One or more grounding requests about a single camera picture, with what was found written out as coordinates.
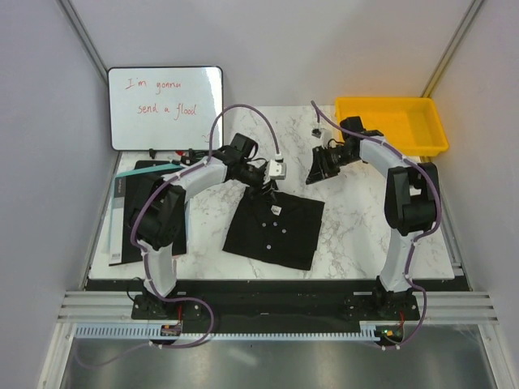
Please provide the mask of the black long sleeve shirt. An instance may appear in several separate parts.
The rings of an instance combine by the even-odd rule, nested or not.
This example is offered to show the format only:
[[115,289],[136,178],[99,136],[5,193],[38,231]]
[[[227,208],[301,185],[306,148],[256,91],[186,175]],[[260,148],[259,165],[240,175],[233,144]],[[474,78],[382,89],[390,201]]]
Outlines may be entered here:
[[238,204],[223,251],[291,269],[309,271],[322,225],[325,203],[280,191]]

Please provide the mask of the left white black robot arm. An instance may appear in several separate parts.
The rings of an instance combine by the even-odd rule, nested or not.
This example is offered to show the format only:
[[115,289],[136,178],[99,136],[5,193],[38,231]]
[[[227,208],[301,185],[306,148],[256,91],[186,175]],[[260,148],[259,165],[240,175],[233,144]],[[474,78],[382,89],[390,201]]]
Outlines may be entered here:
[[159,318],[171,318],[178,299],[171,293],[177,284],[173,245],[185,227],[186,204],[199,193],[235,180],[253,190],[262,190],[269,179],[285,177],[281,153],[260,167],[251,163],[251,152],[258,143],[237,134],[231,144],[212,151],[201,161],[165,179],[148,175],[128,216],[131,244],[144,261],[144,287],[153,294],[150,310]]

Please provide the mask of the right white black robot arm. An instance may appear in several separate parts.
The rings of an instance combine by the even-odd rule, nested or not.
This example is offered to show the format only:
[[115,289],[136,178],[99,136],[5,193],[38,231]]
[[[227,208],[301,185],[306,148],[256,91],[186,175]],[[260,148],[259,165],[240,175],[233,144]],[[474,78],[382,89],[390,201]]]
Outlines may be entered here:
[[385,290],[371,299],[373,313],[391,318],[401,308],[396,293],[411,288],[415,243],[439,226],[441,200],[438,171],[432,163],[416,163],[394,148],[377,130],[366,130],[362,119],[348,117],[339,124],[342,140],[312,149],[306,179],[311,185],[339,174],[341,167],[365,162],[385,179],[384,216],[391,229],[387,258],[378,276]]

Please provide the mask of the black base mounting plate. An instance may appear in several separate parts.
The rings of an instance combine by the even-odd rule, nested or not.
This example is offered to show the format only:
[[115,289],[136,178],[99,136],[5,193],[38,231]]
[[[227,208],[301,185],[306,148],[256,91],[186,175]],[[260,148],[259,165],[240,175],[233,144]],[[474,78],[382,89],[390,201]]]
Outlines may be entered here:
[[135,296],[131,317],[181,321],[199,332],[354,330],[362,321],[419,319],[412,292],[387,294],[374,280],[180,280],[163,302]]

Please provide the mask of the yellow plastic bin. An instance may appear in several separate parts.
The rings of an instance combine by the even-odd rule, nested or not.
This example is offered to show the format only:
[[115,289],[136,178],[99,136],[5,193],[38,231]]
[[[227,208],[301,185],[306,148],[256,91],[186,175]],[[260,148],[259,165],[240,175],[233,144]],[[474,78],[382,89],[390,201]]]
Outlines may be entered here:
[[407,156],[436,157],[449,149],[435,102],[422,97],[338,97],[340,122],[359,116],[368,130],[379,130]]

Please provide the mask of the teal and white packaging board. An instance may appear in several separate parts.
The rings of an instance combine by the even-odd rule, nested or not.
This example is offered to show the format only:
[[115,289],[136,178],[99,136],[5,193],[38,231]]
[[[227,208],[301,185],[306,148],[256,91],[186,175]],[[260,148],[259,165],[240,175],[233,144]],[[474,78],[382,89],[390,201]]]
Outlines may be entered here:
[[125,217],[125,211],[130,207],[138,190],[140,177],[147,173],[159,175],[174,173],[181,168],[167,160],[138,160],[133,169],[116,175],[112,186],[109,214],[108,265],[110,267],[142,261],[139,249],[131,244],[131,228],[127,226]]

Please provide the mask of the aluminium frame rail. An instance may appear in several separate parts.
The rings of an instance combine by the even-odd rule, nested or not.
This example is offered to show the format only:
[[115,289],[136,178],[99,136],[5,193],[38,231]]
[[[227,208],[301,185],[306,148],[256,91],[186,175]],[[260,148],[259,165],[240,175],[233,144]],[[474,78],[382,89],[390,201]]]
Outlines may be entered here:
[[[124,292],[67,292],[60,323],[128,323],[133,303]],[[425,324],[496,324],[492,300],[484,292],[429,292]]]

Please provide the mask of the white whiteboard with red writing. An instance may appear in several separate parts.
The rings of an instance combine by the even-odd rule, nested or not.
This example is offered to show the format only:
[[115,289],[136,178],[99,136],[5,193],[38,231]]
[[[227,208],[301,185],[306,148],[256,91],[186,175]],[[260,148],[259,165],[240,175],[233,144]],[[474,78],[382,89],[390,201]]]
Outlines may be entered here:
[[116,151],[206,151],[223,144],[218,66],[113,67],[108,71]]

